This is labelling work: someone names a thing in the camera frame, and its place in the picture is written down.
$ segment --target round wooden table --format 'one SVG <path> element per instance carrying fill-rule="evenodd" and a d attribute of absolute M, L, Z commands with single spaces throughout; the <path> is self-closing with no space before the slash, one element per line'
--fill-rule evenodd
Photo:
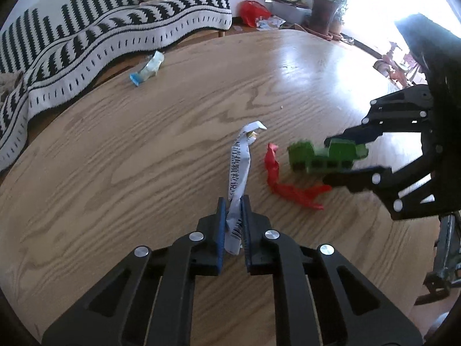
<path fill-rule="evenodd" d="M 25 150 L 0 195 L 0 286 L 31 333 L 47 327 L 134 247 L 158 249 L 195 230 L 226 196 L 231 144 L 246 123 L 267 127 L 251 146 L 252 209 L 298 243 L 335 246 L 404 313 L 432 267 L 436 218 L 392 222 L 370 192 L 333 189 L 324 211 L 270 192 L 263 158 L 280 146 L 322 144 L 360 123 L 394 86 L 367 55 L 284 30 L 228 36 L 165 55 L 135 87 L 123 73 L 66 110 Z M 420 155 L 417 134 L 369 145 L 358 166 L 393 168 Z M 220 277 L 198 277 L 192 345 L 275 345 L 270 276 L 250 277 L 242 254 Z"/>

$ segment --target black and white blanket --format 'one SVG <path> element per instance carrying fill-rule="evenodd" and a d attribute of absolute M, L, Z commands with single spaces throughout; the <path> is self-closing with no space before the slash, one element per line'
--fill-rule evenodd
<path fill-rule="evenodd" d="M 232 21 L 228 0 L 140 2 L 42 0 L 2 34 L 0 71 L 22 69 L 24 78 L 0 109 L 0 171 L 24 148 L 33 116 L 78 96 L 117 57 L 201 29 L 228 30 Z"/>

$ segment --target green toy truck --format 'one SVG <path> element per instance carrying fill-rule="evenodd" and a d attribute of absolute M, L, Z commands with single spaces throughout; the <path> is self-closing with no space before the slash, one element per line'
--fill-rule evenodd
<path fill-rule="evenodd" d="M 365 144 L 345 139 L 332 139 L 329 147 L 315 148 L 311 142 L 300 141 L 288 147 L 291 169 L 308 173 L 340 172 L 352 169 L 355 160 L 368 156 Z"/>

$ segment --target red wrapper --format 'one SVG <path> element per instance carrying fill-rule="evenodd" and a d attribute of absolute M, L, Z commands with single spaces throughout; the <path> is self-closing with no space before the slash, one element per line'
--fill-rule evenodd
<path fill-rule="evenodd" d="M 264 166 L 267 170 L 267 184 L 272 192 L 279 194 L 284 199 L 290 200 L 312 209 L 323 209 L 319 203 L 314 200 L 317 195 L 331 190 L 331 186 L 320 185 L 309 187 L 308 189 L 298 189 L 293 185 L 283 185 L 278 183 L 279 165 L 275 156 L 278 149 L 274 143 L 269 143 L 267 146 L 266 157 L 264 157 Z"/>

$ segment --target wooden table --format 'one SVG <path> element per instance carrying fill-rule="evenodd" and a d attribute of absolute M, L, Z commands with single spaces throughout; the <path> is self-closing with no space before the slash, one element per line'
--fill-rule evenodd
<path fill-rule="evenodd" d="M 408 313 L 432 264 L 435 218 L 392 222 L 370 192 L 334 189 L 324 211 L 271 194 L 263 157 L 356 125 L 369 101 L 394 91 L 356 52 L 284 30 L 210 40 L 165 55 L 139 88 L 123 73 L 75 103 L 22 154 L 0 188 L 0 286 L 26 327 L 45 329 L 138 245 L 168 246 L 226 196 L 239 129 L 268 128 L 251 147 L 246 193 L 255 212 L 297 242 L 334 245 Z M 388 135 L 360 166 L 400 167 L 419 137 Z M 250 277 L 227 256 L 220 277 L 199 277 L 192 345 L 275 345 L 271 277 Z"/>

